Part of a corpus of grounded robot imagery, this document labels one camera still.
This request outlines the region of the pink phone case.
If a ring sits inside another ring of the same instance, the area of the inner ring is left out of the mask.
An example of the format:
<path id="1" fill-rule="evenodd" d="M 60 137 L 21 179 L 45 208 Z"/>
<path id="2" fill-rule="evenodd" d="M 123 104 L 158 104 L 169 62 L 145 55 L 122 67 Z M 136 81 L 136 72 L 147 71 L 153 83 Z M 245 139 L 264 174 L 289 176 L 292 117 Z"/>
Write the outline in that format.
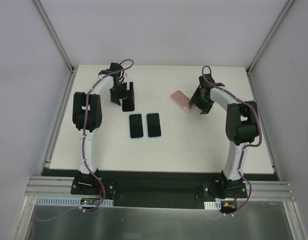
<path id="1" fill-rule="evenodd" d="M 189 106 L 190 99 L 180 90 L 177 90 L 172 93 L 170 95 L 170 98 L 185 112 L 190 112 L 195 108 L 195 105 Z"/>

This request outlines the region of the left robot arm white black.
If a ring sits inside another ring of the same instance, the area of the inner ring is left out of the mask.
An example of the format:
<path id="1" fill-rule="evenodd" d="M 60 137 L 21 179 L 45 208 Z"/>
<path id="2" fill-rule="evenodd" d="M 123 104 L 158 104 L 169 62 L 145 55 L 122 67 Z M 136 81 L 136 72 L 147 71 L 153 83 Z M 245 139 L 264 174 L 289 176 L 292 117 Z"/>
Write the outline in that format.
<path id="1" fill-rule="evenodd" d="M 73 96 L 72 122 L 80 139 L 80 165 L 78 174 L 93 175 L 98 169 L 94 156 L 94 137 L 102 123 L 101 96 L 110 93 L 110 102 L 122 107 L 124 112 L 135 110 L 133 82 L 125 82 L 128 69 L 134 61 L 125 59 L 112 62 L 108 69 L 98 73 L 97 80 L 86 92 L 75 92 Z"/>

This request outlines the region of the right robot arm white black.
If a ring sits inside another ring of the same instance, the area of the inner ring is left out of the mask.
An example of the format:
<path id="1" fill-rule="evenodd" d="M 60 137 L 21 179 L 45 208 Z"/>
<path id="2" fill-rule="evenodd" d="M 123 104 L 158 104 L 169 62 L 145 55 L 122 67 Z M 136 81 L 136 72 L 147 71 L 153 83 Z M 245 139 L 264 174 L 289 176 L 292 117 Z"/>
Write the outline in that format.
<path id="1" fill-rule="evenodd" d="M 222 83 L 216 83 L 211 74 L 199 76 L 199 85 L 189 100 L 202 115 L 208 114 L 214 103 L 226 111 L 225 132 L 230 142 L 226 165 L 222 171 L 226 181 L 219 184 L 219 193 L 232 196 L 236 190 L 233 181 L 243 176 L 245 151 L 262 142 L 258 107 L 255 101 L 243 101 L 229 92 Z"/>

